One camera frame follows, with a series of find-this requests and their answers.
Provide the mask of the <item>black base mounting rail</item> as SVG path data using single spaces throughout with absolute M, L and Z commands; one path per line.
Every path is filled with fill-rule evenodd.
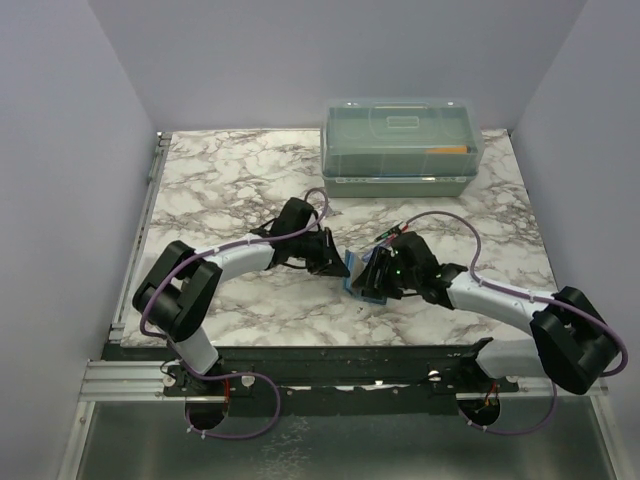
M 414 388 L 428 397 L 482 397 L 515 392 L 506 380 L 470 370 L 470 346 L 224 347 L 209 373 L 194 376 L 160 348 L 104 347 L 99 361 L 160 361 L 162 400 L 222 403 L 297 393 L 394 393 Z

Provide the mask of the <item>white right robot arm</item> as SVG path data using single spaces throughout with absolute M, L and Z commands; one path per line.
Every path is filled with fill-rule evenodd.
M 367 300 L 400 300 L 414 293 L 449 310 L 479 314 L 514 327 L 528 341 L 481 340 L 460 367 L 460 379 L 480 392 L 501 377 L 547 377 L 577 395 L 586 393 L 622 353 L 604 320 L 578 289 L 532 292 L 492 284 L 469 268 L 441 263 L 415 232 L 376 247 L 368 261 L 348 257 L 349 286 Z

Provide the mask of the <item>aluminium frame rail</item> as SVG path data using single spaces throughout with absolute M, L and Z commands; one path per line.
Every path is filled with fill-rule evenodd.
M 160 361 L 90 361 L 81 383 L 84 402 L 146 402 L 164 398 Z

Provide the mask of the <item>clear lidded storage box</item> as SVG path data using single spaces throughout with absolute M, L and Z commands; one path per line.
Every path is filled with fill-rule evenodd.
M 321 129 L 321 175 L 332 198 L 458 197 L 484 149 L 465 101 L 333 100 Z

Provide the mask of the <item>black VIP card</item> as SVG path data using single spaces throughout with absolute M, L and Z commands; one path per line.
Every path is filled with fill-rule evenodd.
M 349 280 L 350 280 L 350 288 L 353 291 L 358 291 L 361 289 L 361 287 L 357 284 L 357 279 L 362 275 L 365 268 L 366 268 L 366 265 L 362 263 L 360 260 L 357 260 L 352 265 Z

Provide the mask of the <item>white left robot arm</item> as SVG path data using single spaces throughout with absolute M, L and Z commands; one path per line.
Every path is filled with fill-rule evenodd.
M 275 219 L 239 240 L 203 252 L 176 240 L 151 265 L 132 298 L 141 314 L 140 330 L 147 335 L 148 324 L 159 330 L 190 367 L 187 382 L 197 393 L 209 395 L 221 385 L 219 353 L 202 327 L 220 284 L 291 258 L 302 260 L 312 275 L 350 275 L 331 230 L 320 227 L 322 216 L 306 200 L 292 197 Z

